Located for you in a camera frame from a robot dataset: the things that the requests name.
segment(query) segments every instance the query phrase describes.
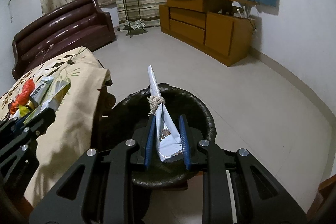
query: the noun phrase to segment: tiled floor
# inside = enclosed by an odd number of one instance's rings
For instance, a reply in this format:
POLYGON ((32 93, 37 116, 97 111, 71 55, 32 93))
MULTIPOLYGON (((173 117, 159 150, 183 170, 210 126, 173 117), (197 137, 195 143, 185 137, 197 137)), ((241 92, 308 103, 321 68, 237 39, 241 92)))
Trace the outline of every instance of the tiled floor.
MULTIPOLYGON (((228 68, 160 28, 132 38, 125 34, 118 32, 116 42, 94 53, 111 71, 109 92, 118 102, 148 87, 147 66, 152 65, 158 83, 188 90, 205 102, 221 148, 250 150, 308 210, 327 160, 331 128, 300 91, 252 57, 228 68)), ((158 223, 155 213, 162 224, 201 223, 202 181, 194 178, 189 185, 186 192, 155 192, 146 223, 158 223), (163 216, 155 208, 164 204, 163 216)))

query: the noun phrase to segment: metal screw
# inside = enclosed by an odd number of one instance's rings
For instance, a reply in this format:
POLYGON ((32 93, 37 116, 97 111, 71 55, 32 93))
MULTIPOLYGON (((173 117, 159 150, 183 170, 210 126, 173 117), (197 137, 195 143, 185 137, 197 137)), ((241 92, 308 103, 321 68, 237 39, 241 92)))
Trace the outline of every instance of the metal screw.
POLYGON ((90 148, 89 150, 86 151, 86 154, 90 157, 94 156, 96 153, 97 153, 97 150, 95 150, 93 148, 90 148))
POLYGON ((244 149, 244 148, 239 149, 239 154, 240 154, 241 156, 246 157, 249 153, 250 153, 250 152, 249 152, 248 150, 244 149))
POLYGON ((129 139, 129 140, 127 140, 126 142, 125 142, 125 144, 127 145, 127 146, 133 146, 133 145, 135 145, 137 142, 135 141, 135 140, 132 140, 132 139, 129 139))
POLYGON ((200 146, 208 146, 210 143, 208 140, 200 140, 199 141, 199 145, 200 146))

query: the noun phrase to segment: floral bedsheet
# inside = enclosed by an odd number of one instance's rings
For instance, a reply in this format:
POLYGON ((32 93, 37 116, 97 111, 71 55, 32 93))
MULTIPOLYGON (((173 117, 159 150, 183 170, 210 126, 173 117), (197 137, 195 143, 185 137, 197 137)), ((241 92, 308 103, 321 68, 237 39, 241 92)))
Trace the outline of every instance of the floral bedsheet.
POLYGON ((0 98, 0 119, 10 117, 9 109, 28 79, 37 85, 43 76, 55 77, 46 96, 51 97, 58 80, 71 82, 56 112, 55 122, 45 135, 37 139, 36 156, 40 162, 25 192, 35 206, 66 170, 90 147, 93 117, 100 89, 110 79, 110 71, 102 68, 85 47, 61 54, 23 75, 0 98))

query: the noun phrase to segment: cabinet drawer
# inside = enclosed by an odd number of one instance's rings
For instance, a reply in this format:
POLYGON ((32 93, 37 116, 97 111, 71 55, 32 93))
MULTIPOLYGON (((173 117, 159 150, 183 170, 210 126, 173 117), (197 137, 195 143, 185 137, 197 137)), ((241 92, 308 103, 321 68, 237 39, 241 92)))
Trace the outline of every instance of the cabinet drawer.
POLYGON ((188 37, 197 43, 204 43, 204 30, 198 27, 171 19, 170 30, 188 37))
POLYGON ((231 17, 208 13, 205 45, 224 56, 229 56, 233 27, 234 21, 231 17))
POLYGON ((205 29, 206 14, 181 8, 170 8, 170 18, 183 21, 191 25, 205 29))
POLYGON ((204 0, 167 0, 169 7, 205 12, 204 0))

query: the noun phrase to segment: black gripper frame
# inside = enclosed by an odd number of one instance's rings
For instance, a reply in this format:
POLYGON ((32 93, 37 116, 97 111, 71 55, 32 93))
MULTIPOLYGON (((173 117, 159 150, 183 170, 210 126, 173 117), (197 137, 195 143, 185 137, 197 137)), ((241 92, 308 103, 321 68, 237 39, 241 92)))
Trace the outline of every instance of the black gripper frame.
POLYGON ((55 112, 47 108, 27 124, 23 120, 0 121, 0 223, 26 223, 12 201, 22 199, 39 166, 36 139, 55 121, 55 112))
MULTIPOLYGON (((145 170, 148 128, 114 149, 89 149, 32 212, 30 224, 133 224, 132 170, 145 170)), ((247 150, 222 150, 202 142, 201 131, 184 125, 191 170, 203 170, 203 224, 232 224, 231 179, 239 224, 305 224, 305 213, 281 184, 247 150)))

